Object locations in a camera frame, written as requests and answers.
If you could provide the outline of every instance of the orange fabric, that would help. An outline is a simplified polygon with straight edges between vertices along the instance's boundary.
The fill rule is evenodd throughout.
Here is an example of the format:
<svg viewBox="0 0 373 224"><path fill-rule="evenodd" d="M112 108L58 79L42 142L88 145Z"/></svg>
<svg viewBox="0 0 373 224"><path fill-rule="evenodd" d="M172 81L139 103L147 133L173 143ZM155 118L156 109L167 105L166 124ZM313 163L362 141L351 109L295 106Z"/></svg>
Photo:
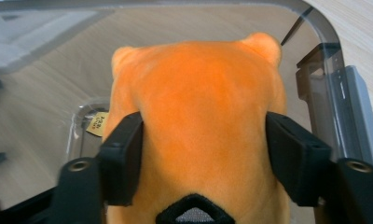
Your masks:
<svg viewBox="0 0 373 224"><path fill-rule="evenodd" d="M155 223L190 193L238 224L288 223L288 198L270 169L265 136L266 113L285 113L280 58L277 41L261 33L117 50L104 139L135 111L145 129L132 206L109 207L109 223Z"/></svg>

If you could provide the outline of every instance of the stuffed animal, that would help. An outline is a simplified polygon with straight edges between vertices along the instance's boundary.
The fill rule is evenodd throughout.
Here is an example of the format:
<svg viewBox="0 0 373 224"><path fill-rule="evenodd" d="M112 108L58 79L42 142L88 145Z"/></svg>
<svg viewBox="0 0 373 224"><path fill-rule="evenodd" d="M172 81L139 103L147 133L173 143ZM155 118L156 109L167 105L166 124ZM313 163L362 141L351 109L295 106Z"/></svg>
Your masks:
<svg viewBox="0 0 373 224"><path fill-rule="evenodd" d="M165 220L193 203L212 216L201 223L288 223L265 135L267 112L285 113L280 59L263 33L118 49L104 139L136 111L145 126L132 205L110 206L108 223L200 223Z"/></svg>

